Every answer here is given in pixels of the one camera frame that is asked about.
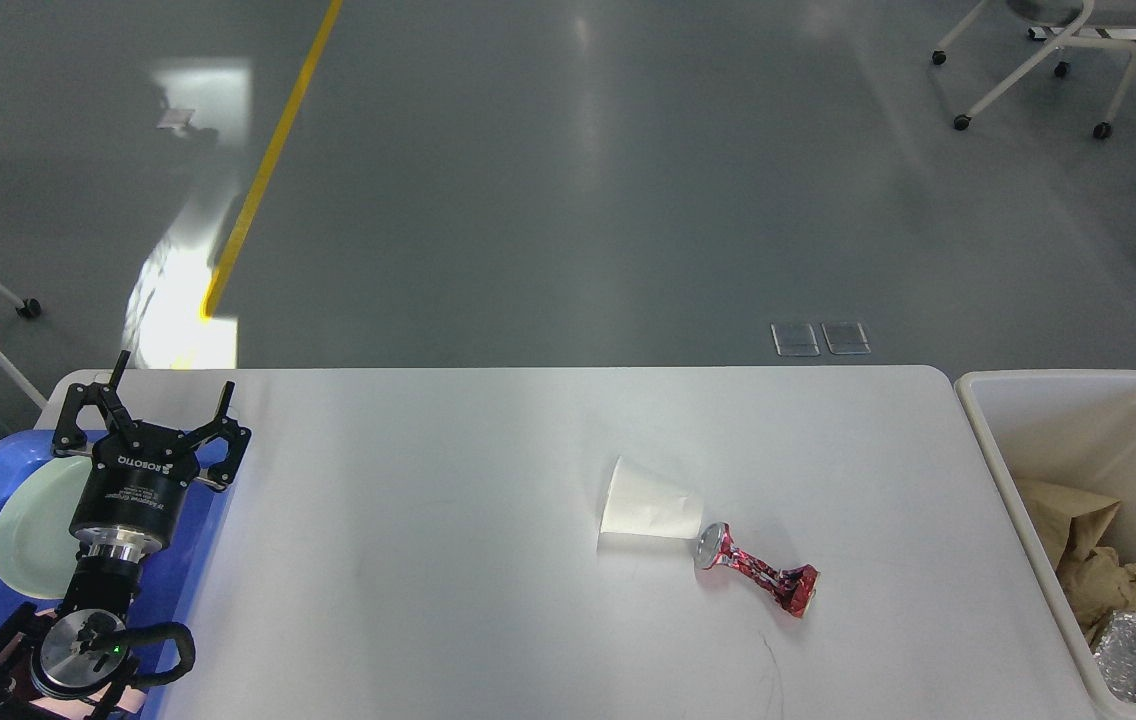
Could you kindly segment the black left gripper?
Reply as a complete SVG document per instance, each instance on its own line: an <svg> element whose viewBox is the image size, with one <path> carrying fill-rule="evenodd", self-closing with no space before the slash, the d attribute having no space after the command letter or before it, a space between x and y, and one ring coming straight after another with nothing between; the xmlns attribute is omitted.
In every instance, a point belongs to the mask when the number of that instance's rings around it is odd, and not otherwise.
<svg viewBox="0 0 1136 720"><path fill-rule="evenodd" d="M190 483L201 483L215 493L233 486L252 430L229 415L234 383L222 386L219 407L202 427L184 432L158 425L137 427L117 392L130 357L130 351L117 355L105 383L70 383L57 415L51 452L53 457L91 454L80 415L84 407L94 407L107 434L94 442L91 474L68 530L87 544L103 541L114 530L132 533L144 538L142 552L149 555L170 547ZM220 455L203 464L199 451L211 445L219 447Z"/></svg>

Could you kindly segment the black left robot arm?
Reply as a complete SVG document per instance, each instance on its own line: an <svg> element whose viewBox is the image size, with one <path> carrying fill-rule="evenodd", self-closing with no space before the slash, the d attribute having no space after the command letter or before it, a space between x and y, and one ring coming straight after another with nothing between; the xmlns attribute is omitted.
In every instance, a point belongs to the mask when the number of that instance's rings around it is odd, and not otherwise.
<svg viewBox="0 0 1136 720"><path fill-rule="evenodd" d="M24 601L0 623L0 717L130 719L149 689L197 664L187 625L132 614L148 562L178 534L190 488L228 489L252 433L229 415L233 382L201 427L134 418L119 395L128 363L122 352L107 380L65 392L50 452L85 469L66 520L75 556L52 609Z"/></svg>

